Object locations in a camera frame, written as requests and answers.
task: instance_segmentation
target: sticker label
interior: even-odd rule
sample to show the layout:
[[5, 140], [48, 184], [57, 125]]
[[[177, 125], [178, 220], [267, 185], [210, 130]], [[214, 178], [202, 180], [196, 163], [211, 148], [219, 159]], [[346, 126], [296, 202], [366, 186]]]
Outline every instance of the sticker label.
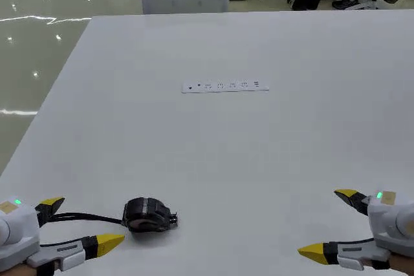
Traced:
[[381, 204], [394, 205], [396, 196], [397, 194], [395, 192], [384, 191], [382, 193]]
[[10, 202], [4, 202], [0, 204], [0, 210], [5, 213], [6, 215], [8, 215], [9, 213], [11, 213], [13, 210], [16, 210], [18, 207]]

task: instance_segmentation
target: white table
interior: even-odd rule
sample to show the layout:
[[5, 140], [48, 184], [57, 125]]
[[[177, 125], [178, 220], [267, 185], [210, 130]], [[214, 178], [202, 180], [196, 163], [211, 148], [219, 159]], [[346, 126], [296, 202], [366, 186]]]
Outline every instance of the white table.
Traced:
[[[178, 211], [176, 230], [138, 240], [112, 224], [47, 224], [43, 242], [127, 233], [66, 276], [356, 275], [296, 248], [370, 236], [334, 189], [412, 193], [413, 18], [414, 10], [96, 17], [0, 193], [33, 204], [63, 195], [62, 211], [113, 217], [141, 195]], [[181, 94], [184, 80], [207, 78], [262, 78], [271, 89]]]

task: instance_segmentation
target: shiny floor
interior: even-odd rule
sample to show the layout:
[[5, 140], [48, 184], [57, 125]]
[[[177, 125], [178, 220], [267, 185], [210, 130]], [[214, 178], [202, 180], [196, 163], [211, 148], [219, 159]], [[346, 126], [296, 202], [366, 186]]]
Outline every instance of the shiny floor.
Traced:
[[[323, 1], [322, 10], [331, 9]], [[399, 8], [414, 8], [403, 0]], [[230, 11], [290, 10], [286, 0], [232, 1]], [[0, 173], [92, 16], [141, 14], [140, 0], [0, 0]]]

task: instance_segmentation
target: power strip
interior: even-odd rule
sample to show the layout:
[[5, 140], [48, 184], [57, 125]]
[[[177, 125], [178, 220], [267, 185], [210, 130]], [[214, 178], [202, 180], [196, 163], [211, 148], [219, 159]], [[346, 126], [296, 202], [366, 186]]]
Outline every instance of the power strip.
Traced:
[[218, 93], [269, 90], [260, 80], [193, 81], [182, 84], [183, 93]]

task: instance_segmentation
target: black cable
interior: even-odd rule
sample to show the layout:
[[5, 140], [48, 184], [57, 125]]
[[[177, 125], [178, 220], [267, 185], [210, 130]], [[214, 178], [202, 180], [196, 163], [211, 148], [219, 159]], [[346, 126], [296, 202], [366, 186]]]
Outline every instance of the black cable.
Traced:
[[73, 220], [104, 221], [115, 224], [122, 224], [122, 220], [120, 219], [92, 215], [90, 213], [58, 213], [57, 215], [53, 215], [48, 222], [61, 222]]

